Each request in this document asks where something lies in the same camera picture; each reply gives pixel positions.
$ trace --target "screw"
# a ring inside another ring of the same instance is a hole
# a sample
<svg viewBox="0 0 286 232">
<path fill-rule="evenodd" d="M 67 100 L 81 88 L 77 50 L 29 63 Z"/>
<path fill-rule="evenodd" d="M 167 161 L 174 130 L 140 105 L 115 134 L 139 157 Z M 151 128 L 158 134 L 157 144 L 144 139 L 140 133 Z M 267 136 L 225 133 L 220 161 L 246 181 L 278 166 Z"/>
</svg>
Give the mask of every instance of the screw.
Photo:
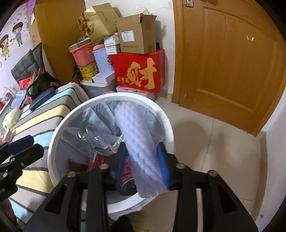
<svg viewBox="0 0 286 232">
<path fill-rule="evenodd" d="M 208 174 L 209 174 L 210 176 L 217 176 L 217 172 L 216 172 L 215 170 L 209 170 L 209 171 L 208 171 Z"/>
<path fill-rule="evenodd" d="M 76 176 L 76 172 L 71 171 L 67 173 L 67 177 L 75 177 L 75 176 Z"/>
<path fill-rule="evenodd" d="M 100 169 L 108 169 L 109 165 L 107 163 L 103 163 L 102 165 L 99 166 Z"/>
<path fill-rule="evenodd" d="M 178 168 L 178 169 L 184 169 L 185 167 L 186 167 L 186 165 L 183 163 L 177 163 L 176 164 L 176 168 Z"/>
</svg>

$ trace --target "bubble wrap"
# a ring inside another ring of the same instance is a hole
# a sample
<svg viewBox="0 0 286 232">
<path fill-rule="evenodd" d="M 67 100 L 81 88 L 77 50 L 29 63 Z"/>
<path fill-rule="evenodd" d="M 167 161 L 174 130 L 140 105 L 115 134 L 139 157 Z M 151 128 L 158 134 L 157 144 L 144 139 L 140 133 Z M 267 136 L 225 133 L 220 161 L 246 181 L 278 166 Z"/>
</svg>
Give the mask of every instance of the bubble wrap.
<svg viewBox="0 0 286 232">
<path fill-rule="evenodd" d="M 167 191 L 160 171 L 156 147 L 142 112 L 134 102 L 119 102 L 115 117 L 125 139 L 130 166 L 140 197 Z"/>
</svg>

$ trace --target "yellow patterned container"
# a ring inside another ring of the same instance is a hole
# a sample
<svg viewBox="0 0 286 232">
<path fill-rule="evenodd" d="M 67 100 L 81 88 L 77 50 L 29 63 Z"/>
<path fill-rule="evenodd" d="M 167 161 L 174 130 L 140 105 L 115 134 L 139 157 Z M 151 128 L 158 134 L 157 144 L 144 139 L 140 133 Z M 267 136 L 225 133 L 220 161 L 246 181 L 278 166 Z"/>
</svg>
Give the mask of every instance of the yellow patterned container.
<svg viewBox="0 0 286 232">
<path fill-rule="evenodd" d="M 91 62 L 86 66 L 79 66 L 78 68 L 82 74 L 82 77 L 87 81 L 92 81 L 92 78 L 99 73 L 95 61 Z"/>
</svg>

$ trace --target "light blue container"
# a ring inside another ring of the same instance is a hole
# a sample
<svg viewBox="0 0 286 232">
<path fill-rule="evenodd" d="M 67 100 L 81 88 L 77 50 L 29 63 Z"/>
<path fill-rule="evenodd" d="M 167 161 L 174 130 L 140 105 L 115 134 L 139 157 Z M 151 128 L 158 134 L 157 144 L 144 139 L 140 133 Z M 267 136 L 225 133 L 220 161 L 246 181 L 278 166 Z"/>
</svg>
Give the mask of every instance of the light blue container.
<svg viewBox="0 0 286 232">
<path fill-rule="evenodd" d="M 97 67 L 101 75 L 106 75 L 114 72 L 111 58 L 106 54 L 105 47 L 93 50 L 93 55 L 96 60 Z"/>
</svg>

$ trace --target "striped mattress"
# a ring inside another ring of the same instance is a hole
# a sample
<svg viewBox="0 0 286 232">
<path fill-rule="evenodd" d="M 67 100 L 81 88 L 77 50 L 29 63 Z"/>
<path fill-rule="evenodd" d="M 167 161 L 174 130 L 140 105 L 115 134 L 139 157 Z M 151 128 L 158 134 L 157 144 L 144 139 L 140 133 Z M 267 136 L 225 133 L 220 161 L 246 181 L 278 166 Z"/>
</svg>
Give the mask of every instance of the striped mattress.
<svg viewBox="0 0 286 232">
<path fill-rule="evenodd" d="M 9 198 L 22 228 L 54 189 L 47 166 L 47 153 L 54 130 L 70 111 L 88 99 L 78 84 L 69 83 L 58 88 L 56 94 L 35 111 L 31 112 L 26 106 L 12 128 L 15 134 L 13 141 L 32 135 L 34 143 L 42 145 L 45 151 L 41 159 L 23 170 L 23 175 L 16 182 L 18 191 Z"/>
</svg>

